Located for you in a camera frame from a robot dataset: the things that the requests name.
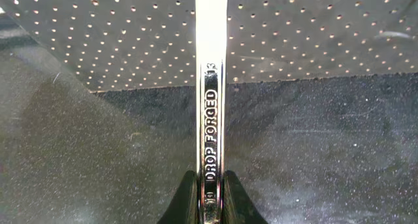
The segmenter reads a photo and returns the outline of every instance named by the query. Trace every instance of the dusty dark tabletop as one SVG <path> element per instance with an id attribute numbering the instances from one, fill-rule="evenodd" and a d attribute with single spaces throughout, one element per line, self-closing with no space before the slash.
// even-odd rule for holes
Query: dusty dark tabletop
<path id="1" fill-rule="evenodd" d="M 155 223 L 195 89 L 91 94 L 27 37 L 0 50 L 0 223 Z M 417 122 L 416 74 L 228 86 L 225 165 L 269 223 L 418 223 Z"/>

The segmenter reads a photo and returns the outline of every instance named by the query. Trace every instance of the perforated panel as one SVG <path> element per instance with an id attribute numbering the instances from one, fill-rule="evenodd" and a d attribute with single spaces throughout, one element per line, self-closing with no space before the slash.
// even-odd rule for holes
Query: perforated panel
<path id="1" fill-rule="evenodd" d="M 416 1 L 229 0 L 227 82 L 415 72 Z M 195 84 L 194 0 L 1 2 L 92 91 Z"/>

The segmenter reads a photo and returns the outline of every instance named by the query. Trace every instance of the hole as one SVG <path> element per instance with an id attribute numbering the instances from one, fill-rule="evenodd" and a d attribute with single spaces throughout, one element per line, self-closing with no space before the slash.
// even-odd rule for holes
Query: hole
<path id="1" fill-rule="evenodd" d="M 91 0 L 91 3 L 92 3 L 94 6 L 99 6 L 99 1 L 98 1 L 98 0 Z"/>

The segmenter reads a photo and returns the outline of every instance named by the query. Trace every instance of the gray perforated plate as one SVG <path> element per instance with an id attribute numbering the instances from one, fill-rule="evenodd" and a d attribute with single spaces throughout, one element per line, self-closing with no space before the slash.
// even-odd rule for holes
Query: gray perforated plate
<path id="1" fill-rule="evenodd" d="M 416 1 L 229 0 L 227 82 L 415 72 Z M 195 84 L 194 0 L 1 6 L 92 91 Z"/>

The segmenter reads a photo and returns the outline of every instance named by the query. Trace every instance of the shiny metal bar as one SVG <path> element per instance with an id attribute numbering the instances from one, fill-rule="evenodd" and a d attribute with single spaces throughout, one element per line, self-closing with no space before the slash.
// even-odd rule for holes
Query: shiny metal bar
<path id="1" fill-rule="evenodd" d="M 199 220 L 221 223 L 227 0 L 196 0 Z"/>

